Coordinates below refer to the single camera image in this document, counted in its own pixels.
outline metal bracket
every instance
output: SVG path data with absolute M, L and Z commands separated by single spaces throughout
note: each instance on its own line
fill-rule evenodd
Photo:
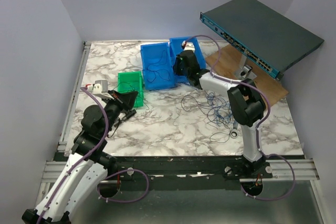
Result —
M 235 77 L 239 80 L 255 79 L 257 76 L 252 72 L 252 67 L 246 64 L 247 57 L 243 54 L 241 56 L 239 68 L 235 71 Z

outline metal frame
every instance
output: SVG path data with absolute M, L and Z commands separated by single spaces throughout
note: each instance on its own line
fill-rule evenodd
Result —
M 125 157 L 116 157 L 117 161 L 119 159 L 125 159 Z M 126 168 L 132 167 L 132 164 L 128 161 L 129 159 L 136 159 L 139 157 L 127 157 L 125 163 Z M 199 167 L 196 164 L 196 161 L 186 161 L 186 163 L 189 163 L 189 168 L 187 170 L 185 169 L 179 169 L 175 168 L 178 166 L 181 166 L 180 164 L 175 165 L 173 162 L 174 157 L 144 157 L 146 161 L 139 161 L 140 165 L 146 166 L 148 162 L 157 163 L 156 167 L 150 167 L 147 171 L 149 173 L 149 177 L 164 177 L 164 176 L 178 176 L 178 177 L 184 177 L 184 176 L 191 176 L 191 177 L 201 177 L 201 176 L 212 176 L 214 173 L 212 173 L 212 170 L 217 170 L 216 165 L 214 167 L 209 167 L 208 163 L 212 162 L 212 164 L 215 164 L 216 162 L 221 162 L 222 160 L 225 160 L 227 158 L 236 158 L 236 157 L 196 157 L 199 159 L 199 162 L 204 163 L 205 167 L 209 167 L 209 169 L 205 172 L 196 172 L 197 170 L 203 169 L 202 167 Z M 171 164 L 170 167 L 167 167 L 161 159 L 167 160 L 169 163 L 166 162 L 166 164 Z M 291 181 L 293 180 L 291 170 L 288 166 L 288 164 L 283 160 L 268 160 L 267 161 L 270 164 L 270 167 L 272 168 L 272 178 L 263 178 L 264 181 Z M 316 170 L 314 161 L 311 159 L 290 159 L 289 163 L 292 165 L 294 171 L 296 180 L 318 180 L 319 175 Z M 45 166 L 45 170 L 43 172 L 42 176 L 42 183 L 54 183 L 56 179 L 61 174 L 62 170 L 64 169 L 66 162 L 47 162 Z M 182 170 L 185 170 L 185 174 L 179 174 L 179 172 Z M 253 182 L 255 179 L 246 179 L 242 178 L 239 180 L 240 182 Z
M 67 136 L 69 134 L 70 128 L 69 123 L 72 122 L 72 118 L 73 118 L 73 114 L 75 113 L 75 107 L 77 104 L 77 100 L 78 100 L 78 90 L 81 86 L 83 77 L 84 77 L 84 71 L 85 71 L 85 66 L 86 66 L 86 62 L 88 60 L 89 57 L 89 53 L 90 53 L 90 48 L 91 48 L 91 42 L 84 42 L 84 49 L 83 49 L 83 54 L 82 54 L 82 58 L 80 61 L 80 65 L 79 65 L 79 69 L 77 72 L 77 77 L 76 77 L 76 82 L 75 82 L 75 86 L 73 87 L 73 91 L 72 91 L 72 101 L 69 104 L 68 107 L 68 112 L 67 112 L 67 117 L 65 120 L 65 123 L 63 125 L 63 129 L 62 129 L 62 134 L 60 137 L 59 142 L 66 142 Z

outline green plastic box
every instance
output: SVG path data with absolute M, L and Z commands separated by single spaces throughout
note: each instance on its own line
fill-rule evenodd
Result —
M 140 71 L 118 73 L 118 92 L 126 93 L 136 90 L 139 94 L 136 97 L 134 108 L 143 106 L 143 79 Z

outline marble surface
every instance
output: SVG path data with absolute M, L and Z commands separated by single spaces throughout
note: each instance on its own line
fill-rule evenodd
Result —
M 163 41 L 104 41 L 93 42 L 86 64 L 82 85 L 105 79 L 109 89 L 117 86 L 118 72 L 142 70 L 140 46 Z M 204 56 L 214 53 L 217 48 L 212 42 L 200 42 Z M 226 127 L 208 124 L 208 118 L 199 110 L 193 99 L 182 98 L 190 94 L 199 103 L 206 104 L 205 92 L 179 84 L 176 88 L 161 91 L 145 91 L 144 106 L 136 115 L 120 125 L 116 134 L 108 138 L 105 152 L 116 155 L 165 156 L 165 155 L 241 155 L 242 134 L 236 139 L 225 134 Z M 84 93 L 79 94 L 71 129 L 67 136 L 66 153 L 73 145 L 73 139 L 80 132 L 83 111 L 94 102 Z M 262 125 L 262 147 L 265 153 L 301 155 L 302 148 L 293 124 L 286 99 L 272 107 L 269 119 Z

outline cable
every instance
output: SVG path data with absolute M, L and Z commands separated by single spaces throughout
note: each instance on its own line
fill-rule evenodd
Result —
M 190 107 L 187 108 L 184 105 L 184 101 L 187 98 L 192 98 L 192 99 L 195 100 L 199 110 L 207 117 L 207 119 L 208 119 L 207 124 L 209 124 L 210 126 L 213 126 L 211 124 L 214 124 L 214 125 L 217 125 L 217 126 L 223 125 L 227 129 L 230 129 L 227 126 L 229 124 L 233 123 L 234 120 L 233 120 L 233 116 L 232 116 L 232 113 L 231 113 L 229 102 L 226 101 L 222 97 L 218 97 L 214 92 L 207 93 L 205 91 L 205 94 L 206 94 L 205 97 L 207 99 L 207 105 L 203 105 L 203 104 L 199 103 L 196 100 L 196 98 L 194 98 L 192 95 L 188 94 L 188 95 L 185 95 L 181 99 L 182 109 L 186 112 L 189 112 L 191 110 L 192 106 L 190 105 Z
M 114 129 L 112 135 L 111 135 L 111 136 L 108 135 L 107 138 L 111 138 L 111 137 L 113 137 L 113 135 L 115 134 L 115 132 L 116 132 L 117 129 L 119 128 L 120 123 L 121 123 L 121 120 L 120 120 L 120 118 L 118 118 L 118 124 L 117 124 L 117 127 L 115 127 L 115 129 Z
M 213 140 L 211 140 L 211 138 L 212 138 L 214 135 L 217 135 L 217 134 L 224 134 L 224 135 L 227 135 L 228 137 L 227 137 L 227 139 L 226 139 L 224 142 L 213 141 Z M 225 132 L 216 132 L 216 133 L 212 134 L 212 135 L 210 136 L 210 138 L 209 138 L 210 142 L 212 142 L 212 143 L 219 143 L 219 144 L 225 144 L 227 141 L 229 141 L 229 139 L 230 139 L 230 134 L 227 134 L 227 133 L 225 133 Z
M 117 175 L 119 175 L 119 174 L 126 173 L 126 172 L 132 172 L 132 171 L 133 171 L 133 172 L 137 172 L 137 173 L 141 173 L 141 174 L 145 177 L 145 179 L 146 179 L 146 190 L 145 190 L 145 192 L 144 192 L 139 198 L 131 199 L 131 200 L 118 200 L 118 199 L 105 198 L 105 197 L 103 197 L 103 196 L 100 194 L 100 188 L 99 188 L 99 186 L 97 186 L 97 192 L 98 192 L 98 194 L 99 194 L 99 198 L 98 198 L 98 199 L 104 199 L 104 200 L 106 200 L 106 203 L 107 203 L 108 201 L 111 201 L 111 202 L 117 202 L 117 203 L 133 203 L 133 202 L 139 201 L 140 199 L 143 199 L 143 198 L 147 195 L 147 193 L 148 193 L 148 191 L 149 191 L 149 180 L 148 180 L 148 177 L 147 177 L 146 173 L 144 173 L 143 171 L 138 170 L 138 169 L 126 169 L 126 170 L 121 170 L 121 171 L 119 171 L 119 172 L 117 172 L 117 173 L 114 173 L 114 174 L 112 174 L 112 175 L 110 175 L 110 176 L 107 176 L 107 177 L 105 178 L 105 180 L 106 180 L 106 179 L 109 179 L 109 178 L 112 178 L 112 177 L 114 177 L 114 176 L 117 176 Z
M 259 149 L 259 151 L 261 152 L 261 154 L 265 157 L 265 158 L 269 158 L 271 156 L 277 156 L 279 158 L 281 158 L 282 160 L 284 160 L 290 167 L 291 169 L 291 172 L 293 174 L 293 184 L 292 184 L 292 187 L 288 190 L 288 192 L 286 194 L 284 194 L 283 196 L 281 197 L 277 197 L 277 198 L 274 198 L 274 199 L 267 199 L 267 198 L 261 198 L 261 197 L 255 197 L 255 196 L 252 196 L 252 195 L 249 195 L 247 192 L 245 192 L 245 190 L 242 188 L 243 192 L 245 193 L 246 196 L 250 197 L 250 198 L 253 198 L 253 199 L 258 199 L 258 200 L 263 200 L 263 201 L 272 201 L 272 200 L 279 200 L 279 199 L 283 199 L 283 198 L 286 198 L 287 196 L 289 196 L 294 188 L 295 188 L 295 184 L 296 184 L 296 180 L 295 180 L 295 173 L 294 173 L 294 169 L 293 167 L 290 165 L 290 163 L 282 156 L 278 155 L 278 154 L 270 154 L 270 155 L 266 155 L 262 150 L 261 150 L 261 147 L 260 147 L 260 138 L 259 138 L 259 127 L 260 125 L 269 117 L 270 113 L 271 113 L 271 106 L 270 106 L 270 102 L 269 100 L 267 99 L 266 95 L 259 89 L 257 89 L 256 87 L 252 86 L 252 85 L 249 85 L 247 83 L 244 83 L 244 82 L 241 82 L 239 80 L 233 80 L 233 79 L 230 79 L 230 78 L 225 78 L 225 77 L 222 77 L 222 76 L 219 76 L 217 74 L 214 73 L 214 67 L 217 65 L 217 63 L 219 62 L 219 59 L 221 58 L 221 53 L 220 53 L 220 46 L 218 44 L 218 42 L 210 37 L 210 36 L 207 36 L 207 35 L 196 35 L 196 36 L 192 36 L 190 38 L 188 38 L 186 41 L 184 41 L 182 43 L 182 48 L 185 47 L 187 41 L 193 39 L 193 38 L 196 38 L 196 37 L 206 37 L 206 38 L 209 38 L 211 39 L 217 46 L 218 48 L 218 58 L 216 59 L 215 63 L 211 66 L 211 70 L 210 70 L 210 74 L 213 78 L 216 78 L 218 80 L 222 80 L 222 81 L 225 81 L 225 82 L 228 82 L 228 83 L 232 83 L 232 84 L 241 84 L 241 85 L 244 85 L 246 87 L 249 87 L 255 91 L 257 91 L 263 98 L 264 100 L 266 101 L 267 103 L 267 113 L 266 113 L 266 116 L 264 116 L 260 121 L 259 123 L 257 123 L 256 125 L 256 141 L 257 141 L 257 147 Z
M 162 63 L 162 64 L 159 64 L 160 61 L 163 59 L 163 55 L 164 55 L 164 53 L 166 54 L 166 58 L 165 58 L 166 61 L 165 61 L 164 63 Z M 155 74 L 154 79 L 151 80 L 151 81 L 150 81 L 150 80 L 148 79 L 148 77 L 147 77 L 147 81 L 148 81 L 148 82 L 150 82 L 150 83 L 154 82 L 154 81 L 156 80 L 156 74 L 157 74 L 162 80 L 165 80 L 165 81 L 170 81 L 170 80 L 171 80 L 171 79 L 170 79 L 170 73 L 169 73 L 169 71 L 168 71 L 167 69 L 158 69 L 158 70 L 151 70 L 151 69 L 149 69 L 150 65 L 154 65 L 154 66 L 156 66 L 156 67 L 157 67 L 157 66 L 165 66 L 165 65 L 167 64 L 167 61 L 168 61 L 167 51 L 166 51 L 166 50 L 163 50 L 162 53 L 161 53 L 161 58 L 158 60 L 158 62 L 150 63 L 150 64 L 147 65 L 146 70 Z M 168 79 L 163 78 L 163 77 L 161 76 L 161 74 L 160 74 L 159 71 L 166 71 L 167 74 L 168 74 Z

